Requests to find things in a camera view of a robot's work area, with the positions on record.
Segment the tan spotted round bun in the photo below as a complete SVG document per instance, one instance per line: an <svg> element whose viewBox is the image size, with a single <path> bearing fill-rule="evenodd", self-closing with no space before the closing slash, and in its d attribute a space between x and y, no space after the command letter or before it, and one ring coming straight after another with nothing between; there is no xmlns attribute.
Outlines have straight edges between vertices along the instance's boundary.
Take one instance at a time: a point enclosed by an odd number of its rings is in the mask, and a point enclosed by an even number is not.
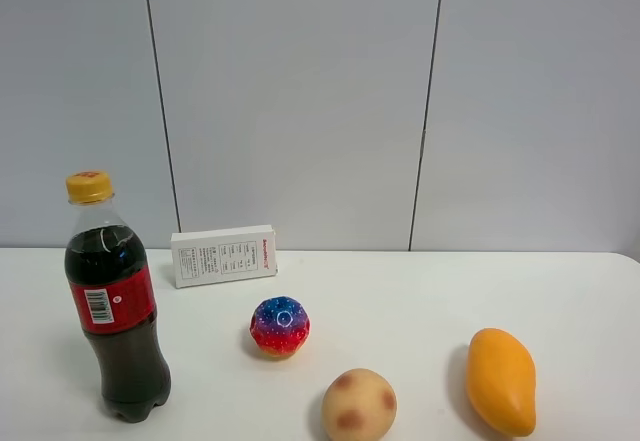
<svg viewBox="0 0 640 441"><path fill-rule="evenodd" d="M378 441L391 429L397 398L380 374L364 368L348 370L326 390L322 425L333 441Z"/></svg>

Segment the white printed box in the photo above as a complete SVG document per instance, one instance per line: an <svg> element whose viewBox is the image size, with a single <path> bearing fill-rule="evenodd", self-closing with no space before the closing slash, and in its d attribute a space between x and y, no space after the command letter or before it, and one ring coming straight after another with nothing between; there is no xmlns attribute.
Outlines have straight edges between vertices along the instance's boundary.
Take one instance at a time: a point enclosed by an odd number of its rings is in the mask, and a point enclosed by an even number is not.
<svg viewBox="0 0 640 441"><path fill-rule="evenodd" d="M275 276L271 225L174 233L170 241L177 288Z"/></svg>

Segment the red blue strawberry toy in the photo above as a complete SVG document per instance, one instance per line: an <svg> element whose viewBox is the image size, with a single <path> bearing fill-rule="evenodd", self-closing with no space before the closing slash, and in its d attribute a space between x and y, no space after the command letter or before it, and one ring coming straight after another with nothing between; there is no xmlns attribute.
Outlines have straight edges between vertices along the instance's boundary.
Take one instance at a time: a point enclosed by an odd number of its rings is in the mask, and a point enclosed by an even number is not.
<svg viewBox="0 0 640 441"><path fill-rule="evenodd" d="M302 304L288 296L262 301L254 310L249 333L258 349L274 359L293 356L306 342L310 318Z"/></svg>

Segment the cola bottle yellow cap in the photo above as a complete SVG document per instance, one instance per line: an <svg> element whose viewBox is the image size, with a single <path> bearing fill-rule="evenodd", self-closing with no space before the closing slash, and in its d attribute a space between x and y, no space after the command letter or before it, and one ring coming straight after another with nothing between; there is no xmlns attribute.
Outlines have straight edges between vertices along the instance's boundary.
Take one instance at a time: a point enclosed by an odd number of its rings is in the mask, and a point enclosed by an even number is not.
<svg viewBox="0 0 640 441"><path fill-rule="evenodd" d="M99 363L102 398L114 415L142 422L171 390L146 251L115 211L106 172L73 174L66 188L79 215L64 269L81 328Z"/></svg>

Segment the yellow mango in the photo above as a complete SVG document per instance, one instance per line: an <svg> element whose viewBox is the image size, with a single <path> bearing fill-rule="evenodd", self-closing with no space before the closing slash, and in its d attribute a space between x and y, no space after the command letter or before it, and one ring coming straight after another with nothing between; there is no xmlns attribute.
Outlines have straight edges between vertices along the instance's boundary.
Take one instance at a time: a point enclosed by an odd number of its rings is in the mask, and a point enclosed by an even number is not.
<svg viewBox="0 0 640 441"><path fill-rule="evenodd" d="M536 368L527 348L510 333L484 328L471 339L466 393L476 413L508 437L536 427Z"/></svg>

